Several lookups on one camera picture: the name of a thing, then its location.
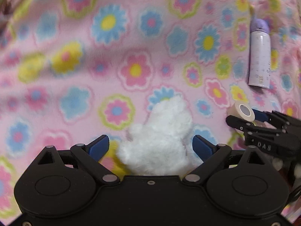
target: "tape roll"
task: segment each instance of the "tape roll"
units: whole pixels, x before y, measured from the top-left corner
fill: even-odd
[[[233,115],[250,122],[255,120],[254,111],[243,101],[236,101],[234,105],[228,109],[228,115]]]

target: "stuffed animal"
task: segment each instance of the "stuffed animal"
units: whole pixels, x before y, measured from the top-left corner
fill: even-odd
[[[192,116],[180,96],[156,104],[145,124],[128,130],[116,155],[135,175],[179,175],[191,164],[183,143],[192,129]]]

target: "metal pin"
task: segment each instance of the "metal pin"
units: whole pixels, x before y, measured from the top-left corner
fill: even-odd
[[[188,174],[186,175],[185,179],[188,181],[188,182],[197,182],[198,180],[200,180],[200,176],[199,175],[196,175],[196,174]]]
[[[105,182],[115,182],[118,177],[114,174],[107,174],[102,177],[102,180]]]

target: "white aerosol can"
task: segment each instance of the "white aerosol can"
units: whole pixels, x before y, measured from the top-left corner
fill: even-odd
[[[270,88],[271,39],[263,19],[253,19],[250,27],[249,85]]]

